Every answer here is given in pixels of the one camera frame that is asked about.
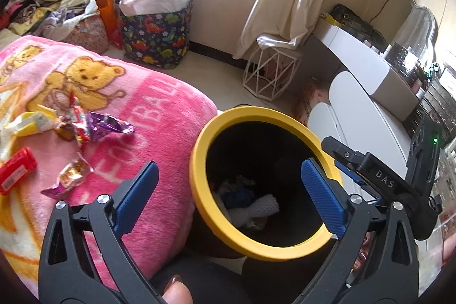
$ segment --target floor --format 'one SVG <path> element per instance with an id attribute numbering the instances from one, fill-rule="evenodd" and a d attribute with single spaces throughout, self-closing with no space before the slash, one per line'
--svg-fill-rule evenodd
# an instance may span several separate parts
<path id="1" fill-rule="evenodd" d="M 123 51 L 113 46 L 105 54 L 129 62 Z M 272 108 L 291 115 L 291 108 L 297 101 L 297 96 L 289 92 L 285 92 L 274 102 L 261 100 L 242 87 L 241 69 L 191 51 L 173 70 L 154 68 L 147 64 L 143 66 L 174 76 L 194 86 L 207 95 L 222 111 L 244 103 Z"/>

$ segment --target purple candy wrapper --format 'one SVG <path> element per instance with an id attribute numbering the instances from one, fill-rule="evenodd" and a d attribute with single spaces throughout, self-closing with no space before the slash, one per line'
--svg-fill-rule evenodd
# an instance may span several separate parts
<path id="1" fill-rule="evenodd" d="M 87 174 L 92 172 L 90 164 L 78 153 L 78 157 L 65 166 L 57 176 L 57 183 L 44 189 L 41 193 L 53 199 L 62 199 L 69 191 L 79 186 Z"/>
<path id="2" fill-rule="evenodd" d="M 130 123 L 108 114 L 87 113 L 87 126 L 90 129 L 90 141 L 97 142 L 110 133 L 132 133 L 135 129 Z"/>

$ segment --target metal screw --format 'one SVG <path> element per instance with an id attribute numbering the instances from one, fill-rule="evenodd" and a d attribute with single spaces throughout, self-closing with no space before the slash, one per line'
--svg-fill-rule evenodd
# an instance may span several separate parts
<path id="1" fill-rule="evenodd" d="M 63 209 L 65 206 L 67 206 L 67 203 L 65 201 L 59 201 L 56 203 L 56 209 Z"/>
<path id="2" fill-rule="evenodd" d="M 361 204 L 363 202 L 363 198 L 360 195 L 351 195 L 350 201 L 354 204 Z"/>
<path id="3" fill-rule="evenodd" d="M 399 201 L 395 201 L 393 202 L 393 208 L 395 208 L 396 210 L 402 210 L 404 206 Z"/>
<path id="4" fill-rule="evenodd" d="M 109 201 L 109 195 L 100 195 L 97 198 L 99 204 L 106 204 Z"/>

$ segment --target orange bag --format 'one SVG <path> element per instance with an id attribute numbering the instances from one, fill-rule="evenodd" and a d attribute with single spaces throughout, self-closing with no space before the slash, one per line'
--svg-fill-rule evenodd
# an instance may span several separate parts
<path id="1" fill-rule="evenodd" d="M 95 0 L 95 2 L 97 2 L 101 19 L 103 20 L 104 27 L 106 28 L 106 34 L 109 39 L 112 39 L 113 33 L 117 30 L 114 0 Z"/>

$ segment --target hand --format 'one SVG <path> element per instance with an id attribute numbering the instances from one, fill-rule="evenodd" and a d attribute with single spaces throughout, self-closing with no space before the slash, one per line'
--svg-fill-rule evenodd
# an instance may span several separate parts
<path id="1" fill-rule="evenodd" d="M 192 295 L 178 274 L 168 282 L 162 298 L 168 304 L 193 304 Z"/>

